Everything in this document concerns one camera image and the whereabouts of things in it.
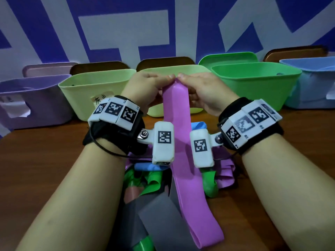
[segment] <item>metal screw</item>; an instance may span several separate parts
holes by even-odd
[[[217,142],[217,143],[222,143],[222,135],[220,134],[220,135],[217,135],[216,137],[215,137],[215,142]]]
[[[148,136],[149,136],[148,131],[146,131],[146,130],[142,130],[142,131],[141,131],[141,133],[140,133],[140,137],[141,137],[142,139],[147,139]]]

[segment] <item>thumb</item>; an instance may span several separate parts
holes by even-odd
[[[194,89],[196,89],[201,82],[200,78],[191,77],[190,75],[186,75],[184,73],[179,73],[177,78],[179,79],[180,82],[182,82],[182,84],[192,87]]]
[[[166,75],[166,76],[155,77],[154,78],[155,87],[157,89],[165,87],[165,86],[171,84],[174,81],[175,78],[176,78],[175,75]]]

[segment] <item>pink resistance band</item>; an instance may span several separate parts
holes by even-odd
[[[189,94],[178,80],[163,89],[164,121],[174,125],[175,155],[171,165],[182,216],[190,227],[198,248],[224,240],[224,234],[210,211],[202,175],[194,167],[190,143],[191,116]]]

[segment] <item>wrist-mounted device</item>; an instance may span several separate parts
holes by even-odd
[[[243,97],[234,101],[219,117],[217,126],[221,132],[210,135],[202,129],[190,133],[195,167],[214,165],[213,146],[224,145],[242,155],[272,134],[283,135],[284,131],[278,124],[281,119],[280,114],[262,99],[251,101]]]
[[[89,131],[83,145],[94,142],[105,152],[124,158],[152,158],[153,164],[169,165],[174,160],[174,127],[171,122],[159,121],[153,130],[146,130],[143,112],[134,102],[123,96],[103,99],[88,119]],[[126,155],[111,152],[96,139],[104,138]],[[152,157],[128,156],[144,154],[153,145]]]

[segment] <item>purple plastic basket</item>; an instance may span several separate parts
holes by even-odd
[[[58,84],[71,75],[19,78],[0,82],[0,96],[19,94],[31,113],[27,117],[9,118],[0,106],[0,122],[9,129],[63,124],[73,116],[73,110]]]

